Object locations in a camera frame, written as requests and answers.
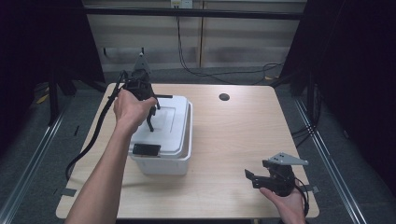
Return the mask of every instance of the human hand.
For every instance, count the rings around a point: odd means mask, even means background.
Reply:
[[[260,188],[260,192],[276,206],[284,223],[305,223],[303,196],[296,188],[286,197],[277,196],[266,188]]]
[[[139,101],[131,92],[120,90],[118,98],[114,101],[117,126],[125,128],[125,132],[130,134],[136,132],[149,115],[151,107],[156,104],[157,101],[153,97]]]

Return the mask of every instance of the black metal rail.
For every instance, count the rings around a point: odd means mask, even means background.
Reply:
[[[267,11],[233,11],[187,8],[139,8],[139,7],[32,7],[30,10],[39,13],[77,13],[91,15],[129,15],[129,16],[172,16],[172,17],[205,17],[205,18],[238,18],[299,21],[304,13],[267,12]]]

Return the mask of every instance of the fingers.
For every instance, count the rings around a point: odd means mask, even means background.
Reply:
[[[129,98],[134,99],[134,100],[137,101],[136,97],[135,97],[130,91],[127,91],[127,90],[125,90],[125,89],[121,89],[121,90],[119,91],[118,97],[119,97],[119,98],[122,98],[123,96],[125,96],[125,97],[128,96]]]
[[[300,181],[298,181],[297,178],[294,180],[294,183],[296,183],[296,186],[297,186],[297,187],[300,187]]]
[[[277,203],[278,196],[274,194],[271,190],[266,188],[260,188],[260,193],[263,194],[268,200],[270,200],[274,204]]]
[[[154,106],[157,104],[157,100],[154,97],[150,97],[147,100],[143,101],[144,104],[148,104],[150,106]]]

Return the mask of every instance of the table surface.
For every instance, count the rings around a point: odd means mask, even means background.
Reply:
[[[107,88],[83,148],[91,140],[107,96]],[[128,158],[118,218],[263,218],[279,217],[274,205],[252,187],[245,169],[269,176],[262,160],[285,152],[299,157],[275,91],[264,86],[153,84],[156,94],[182,95],[193,105],[191,159],[186,175],[143,175]],[[230,100],[221,101],[227,93]],[[82,185],[99,161],[115,127],[112,110],[107,112],[91,151],[75,166],[67,183],[74,197],[63,196],[56,215],[67,216]],[[293,172],[305,184],[302,166]],[[308,217],[319,213],[309,193]]]

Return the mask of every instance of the black circular object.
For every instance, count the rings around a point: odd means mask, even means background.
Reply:
[[[227,94],[227,93],[222,93],[222,94],[219,96],[219,98],[220,98],[220,100],[222,100],[222,101],[228,101],[228,100],[230,100],[230,95]]]

